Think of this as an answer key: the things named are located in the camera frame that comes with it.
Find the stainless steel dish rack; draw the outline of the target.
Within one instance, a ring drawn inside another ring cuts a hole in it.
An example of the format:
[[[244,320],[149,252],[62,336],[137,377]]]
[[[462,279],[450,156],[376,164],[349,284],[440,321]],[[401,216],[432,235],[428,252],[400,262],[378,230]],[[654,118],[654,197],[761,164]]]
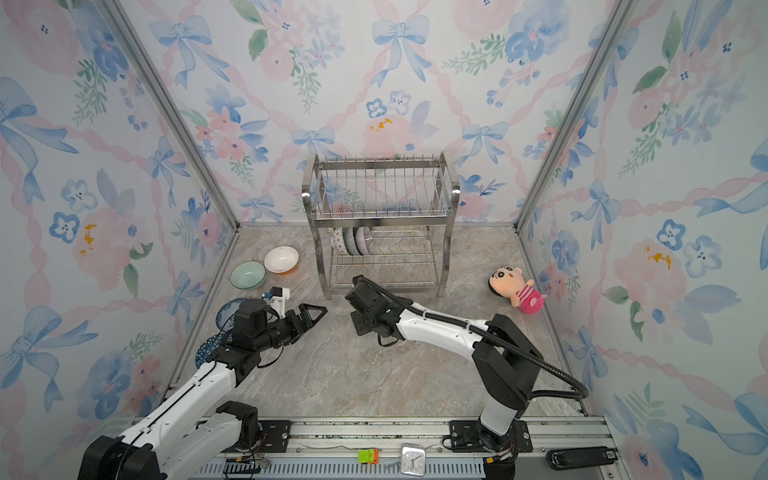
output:
[[[311,154],[300,199],[326,299],[346,292],[358,275],[394,292],[444,294],[461,200],[450,154]],[[335,228],[344,227],[369,227],[373,254],[339,256],[331,238]]]

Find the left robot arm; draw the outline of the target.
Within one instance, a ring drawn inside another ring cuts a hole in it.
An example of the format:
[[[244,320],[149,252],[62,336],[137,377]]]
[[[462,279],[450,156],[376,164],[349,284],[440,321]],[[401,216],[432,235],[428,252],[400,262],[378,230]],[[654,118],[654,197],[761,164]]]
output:
[[[181,388],[121,434],[88,446],[79,478],[188,479],[227,449],[254,454],[267,437],[258,410],[229,394],[260,367],[263,352],[295,344],[327,312],[310,304],[280,312],[263,299],[244,301]]]

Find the green white patterned bowl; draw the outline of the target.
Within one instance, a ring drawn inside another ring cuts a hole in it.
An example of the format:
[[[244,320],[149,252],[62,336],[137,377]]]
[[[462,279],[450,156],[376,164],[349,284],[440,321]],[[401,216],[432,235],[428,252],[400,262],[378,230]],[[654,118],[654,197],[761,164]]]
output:
[[[346,244],[344,241],[344,234],[342,228],[335,228],[332,233],[331,243],[334,251],[339,256],[345,256],[348,254]]]

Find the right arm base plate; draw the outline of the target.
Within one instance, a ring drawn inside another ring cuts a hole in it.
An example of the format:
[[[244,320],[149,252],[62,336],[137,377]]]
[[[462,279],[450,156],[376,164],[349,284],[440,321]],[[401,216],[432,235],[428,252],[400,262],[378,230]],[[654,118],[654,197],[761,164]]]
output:
[[[451,420],[445,448],[453,452],[532,453],[533,445],[527,424],[514,419],[504,434],[496,434],[479,420]]]

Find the blue mesh pattern bowl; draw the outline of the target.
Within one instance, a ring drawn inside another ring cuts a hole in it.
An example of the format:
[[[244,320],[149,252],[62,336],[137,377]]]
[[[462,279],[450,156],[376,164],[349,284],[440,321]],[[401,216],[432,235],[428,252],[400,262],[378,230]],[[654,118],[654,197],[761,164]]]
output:
[[[213,335],[205,340],[195,353],[195,367],[200,368],[204,363],[206,363],[208,361],[208,357],[212,355],[218,349],[221,343],[225,342],[228,337],[228,332],[219,332],[218,334]]]

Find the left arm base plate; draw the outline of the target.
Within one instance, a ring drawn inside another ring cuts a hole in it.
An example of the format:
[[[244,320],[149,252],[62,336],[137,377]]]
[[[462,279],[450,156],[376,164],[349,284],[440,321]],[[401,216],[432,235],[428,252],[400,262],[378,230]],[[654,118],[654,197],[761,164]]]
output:
[[[292,425],[289,420],[244,421],[236,448],[248,453],[285,453]]]

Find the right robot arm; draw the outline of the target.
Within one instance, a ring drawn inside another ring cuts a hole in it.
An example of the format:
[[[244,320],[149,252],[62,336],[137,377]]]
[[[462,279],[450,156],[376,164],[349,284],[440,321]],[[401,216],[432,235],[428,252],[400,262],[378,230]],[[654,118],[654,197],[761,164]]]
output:
[[[353,279],[345,299],[360,336],[421,342],[472,361],[487,392],[476,442],[497,453],[512,448],[513,423],[532,400],[543,357],[511,319],[451,317],[396,296],[363,275]]]

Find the dark blue flower bowl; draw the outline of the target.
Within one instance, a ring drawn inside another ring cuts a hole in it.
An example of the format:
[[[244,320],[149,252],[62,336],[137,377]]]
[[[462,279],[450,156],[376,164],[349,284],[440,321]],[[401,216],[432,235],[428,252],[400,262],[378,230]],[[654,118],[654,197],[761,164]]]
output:
[[[355,242],[355,236],[353,229],[350,227],[344,227],[342,229],[345,248],[350,256],[357,256],[359,254]]]

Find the pink purple glass bowl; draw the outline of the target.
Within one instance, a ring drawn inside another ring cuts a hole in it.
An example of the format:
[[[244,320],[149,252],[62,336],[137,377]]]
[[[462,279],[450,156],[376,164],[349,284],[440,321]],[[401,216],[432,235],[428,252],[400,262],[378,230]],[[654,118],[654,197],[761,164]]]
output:
[[[373,235],[369,227],[355,227],[353,229],[356,248],[360,255],[373,254]]]

